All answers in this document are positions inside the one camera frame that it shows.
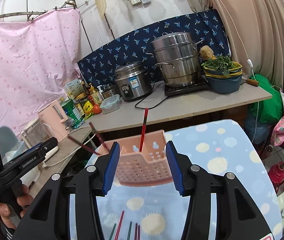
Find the finger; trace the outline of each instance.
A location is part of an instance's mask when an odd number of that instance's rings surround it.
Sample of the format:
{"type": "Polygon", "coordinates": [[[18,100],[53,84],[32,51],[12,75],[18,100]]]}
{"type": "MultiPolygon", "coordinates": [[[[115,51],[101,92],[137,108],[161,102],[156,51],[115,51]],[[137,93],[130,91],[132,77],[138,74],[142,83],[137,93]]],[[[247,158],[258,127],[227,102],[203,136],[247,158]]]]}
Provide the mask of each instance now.
{"type": "Polygon", "coordinates": [[[27,211],[27,208],[25,210],[21,211],[21,213],[20,213],[21,218],[25,215],[26,211],[27,211]]]}
{"type": "Polygon", "coordinates": [[[33,197],[31,195],[23,195],[17,198],[17,202],[21,207],[31,205],[33,197]]]}
{"type": "Polygon", "coordinates": [[[8,217],[10,215],[11,211],[7,204],[0,203],[0,215],[2,217],[8,217]]]}
{"type": "Polygon", "coordinates": [[[1,218],[2,218],[4,225],[6,225],[8,228],[16,229],[16,226],[12,223],[10,218],[3,217],[3,216],[1,216],[1,218]]]}
{"type": "Polygon", "coordinates": [[[27,185],[22,185],[22,190],[23,190],[23,193],[24,194],[29,194],[29,192],[30,192],[30,190],[29,190],[29,188],[27,187],[27,185]]]}

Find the pink fabric with dots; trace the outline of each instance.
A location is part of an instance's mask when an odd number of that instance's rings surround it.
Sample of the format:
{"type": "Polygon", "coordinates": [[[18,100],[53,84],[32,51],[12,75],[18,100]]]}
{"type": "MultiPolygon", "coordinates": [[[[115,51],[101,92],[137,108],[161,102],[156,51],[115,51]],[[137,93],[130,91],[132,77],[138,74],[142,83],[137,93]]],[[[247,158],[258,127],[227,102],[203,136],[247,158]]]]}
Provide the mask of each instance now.
{"type": "Polygon", "coordinates": [[[50,11],[33,23],[0,22],[0,126],[18,135],[79,76],[77,9],[50,11]]]}

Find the chopstick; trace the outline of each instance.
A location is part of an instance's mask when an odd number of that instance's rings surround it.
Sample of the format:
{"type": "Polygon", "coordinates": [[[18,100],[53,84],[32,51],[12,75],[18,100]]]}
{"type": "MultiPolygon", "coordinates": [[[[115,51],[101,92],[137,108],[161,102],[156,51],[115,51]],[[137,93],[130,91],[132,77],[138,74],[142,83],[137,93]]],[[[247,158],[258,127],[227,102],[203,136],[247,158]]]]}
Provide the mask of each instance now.
{"type": "Polygon", "coordinates": [[[138,240],[138,223],[135,223],[134,240],[138,240]]]}
{"type": "Polygon", "coordinates": [[[115,223],[114,226],[113,226],[113,229],[112,229],[111,235],[110,235],[110,237],[109,237],[109,240],[112,239],[112,236],[113,236],[113,234],[114,234],[115,227],[116,227],[116,223],[115,223]]]}
{"type": "Polygon", "coordinates": [[[141,233],[140,233],[140,225],[138,226],[138,240],[140,240],[140,235],[141,235],[141,233]]]}
{"type": "Polygon", "coordinates": [[[117,228],[117,230],[116,230],[116,234],[115,234],[114,240],[118,240],[118,238],[119,238],[120,229],[121,229],[121,224],[122,224],[122,220],[123,220],[123,215],[124,215],[124,210],[122,211],[121,218],[120,218],[120,222],[119,222],[118,228],[117,228]]]}
{"type": "Polygon", "coordinates": [[[130,222],[130,226],[129,226],[129,232],[128,232],[128,238],[127,238],[127,240],[130,240],[130,236],[131,236],[131,228],[132,228],[132,221],[130,222]]]}
{"type": "Polygon", "coordinates": [[[100,153],[97,153],[95,150],[91,149],[89,146],[86,146],[83,143],[80,143],[78,140],[74,139],[71,135],[67,136],[71,141],[74,141],[77,145],[81,146],[83,149],[87,150],[90,153],[95,153],[97,155],[101,155],[100,153]]]}
{"type": "Polygon", "coordinates": [[[142,146],[143,146],[143,141],[144,141],[144,136],[145,136],[145,130],[146,130],[146,120],[147,120],[147,114],[149,113],[149,109],[145,108],[144,111],[144,120],[143,120],[143,126],[142,126],[142,135],[141,135],[141,142],[140,142],[140,149],[139,151],[142,152],[142,146]]]}
{"type": "Polygon", "coordinates": [[[110,153],[110,149],[107,147],[103,139],[101,138],[100,134],[98,133],[97,129],[93,126],[92,122],[89,122],[90,127],[92,128],[93,132],[96,134],[97,138],[99,139],[100,143],[102,143],[105,150],[107,150],[108,153],[110,153]]]}

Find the green chopstick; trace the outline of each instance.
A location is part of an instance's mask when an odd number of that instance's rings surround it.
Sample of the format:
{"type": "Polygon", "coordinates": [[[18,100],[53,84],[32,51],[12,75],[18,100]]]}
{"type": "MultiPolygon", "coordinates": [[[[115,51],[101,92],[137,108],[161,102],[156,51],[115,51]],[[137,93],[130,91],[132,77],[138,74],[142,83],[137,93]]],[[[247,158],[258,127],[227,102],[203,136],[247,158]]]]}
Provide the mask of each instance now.
{"type": "Polygon", "coordinates": [[[128,238],[127,238],[127,240],[130,240],[131,228],[132,228],[132,221],[130,222],[130,227],[129,227],[129,233],[128,233],[128,238]]]}
{"type": "Polygon", "coordinates": [[[113,234],[114,234],[115,227],[116,227],[116,223],[115,223],[114,226],[113,226],[113,229],[112,229],[111,235],[110,235],[110,237],[109,237],[109,240],[112,239],[112,236],[113,236],[113,234]]]}

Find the pink plastic basket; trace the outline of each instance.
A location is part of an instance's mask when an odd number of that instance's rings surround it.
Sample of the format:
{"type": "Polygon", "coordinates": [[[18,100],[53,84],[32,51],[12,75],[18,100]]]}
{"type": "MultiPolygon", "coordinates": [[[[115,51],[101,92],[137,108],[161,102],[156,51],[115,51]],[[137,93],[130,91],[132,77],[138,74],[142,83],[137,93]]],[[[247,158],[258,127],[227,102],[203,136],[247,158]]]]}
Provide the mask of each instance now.
{"type": "MultiPolygon", "coordinates": [[[[164,130],[146,133],[139,152],[141,135],[106,141],[111,148],[113,142],[120,144],[120,160],[116,177],[126,186],[153,186],[173,181],[165,155],[164,130]]],[[[107,154],[103,146],[98,153],[107,154]]]]}

